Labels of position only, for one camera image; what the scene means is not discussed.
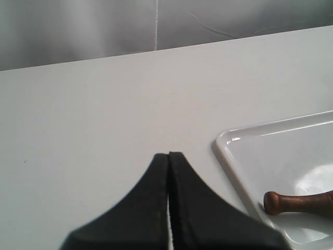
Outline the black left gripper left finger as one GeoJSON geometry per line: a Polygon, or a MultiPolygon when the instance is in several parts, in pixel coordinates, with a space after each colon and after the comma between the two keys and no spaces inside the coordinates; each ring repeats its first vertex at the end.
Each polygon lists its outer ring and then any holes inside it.
{"type": "Polygon", "coordinates": [[[72,231],[61,249],[168,249],[169,159],[155,154],[138,183],[115,206],[72,231]]]}

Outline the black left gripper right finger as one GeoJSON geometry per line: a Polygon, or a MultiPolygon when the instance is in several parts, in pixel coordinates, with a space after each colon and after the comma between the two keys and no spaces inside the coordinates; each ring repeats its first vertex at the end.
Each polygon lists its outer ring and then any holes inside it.
{"type": "Polygon", "coordinates": [[[169,153],[169,213],[174,249],[290,249],[280,232],[218,196],[183,153],[169,153]]]}

